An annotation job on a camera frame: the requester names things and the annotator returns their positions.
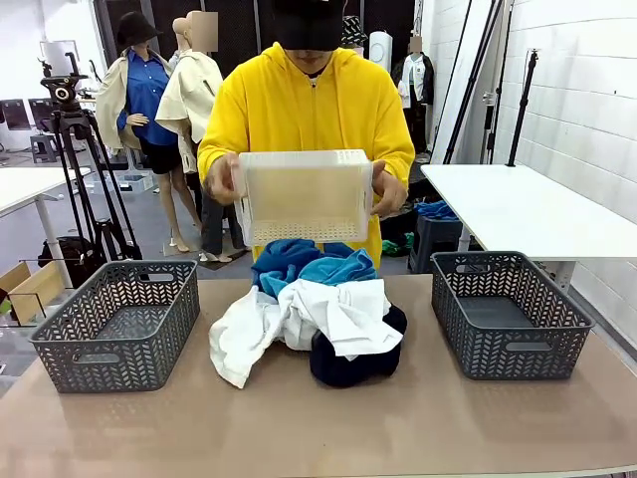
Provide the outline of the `person's left hand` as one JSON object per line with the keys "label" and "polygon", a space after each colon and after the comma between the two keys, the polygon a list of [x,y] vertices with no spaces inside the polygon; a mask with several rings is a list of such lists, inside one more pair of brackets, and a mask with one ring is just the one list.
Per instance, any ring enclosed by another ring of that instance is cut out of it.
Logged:
{"label": "person's left hand", "polygon": [[406,186],[385,169],[384,160],[372,162],[372,190],[379,201],[372,207],[371,214],[387,216],[401,209],[407,199]]}

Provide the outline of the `person's right hand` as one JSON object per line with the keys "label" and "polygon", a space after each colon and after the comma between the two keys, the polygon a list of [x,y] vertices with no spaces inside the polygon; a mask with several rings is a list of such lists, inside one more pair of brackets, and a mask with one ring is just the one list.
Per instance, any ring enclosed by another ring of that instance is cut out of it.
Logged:
{"label": "person's right hand", "polygon": [[206,190],[222,206],[231,205],[242,198],[233,182],[233,171],[239,165],[239,155],[229,152],[215,159],[207,172],[204,181]]}

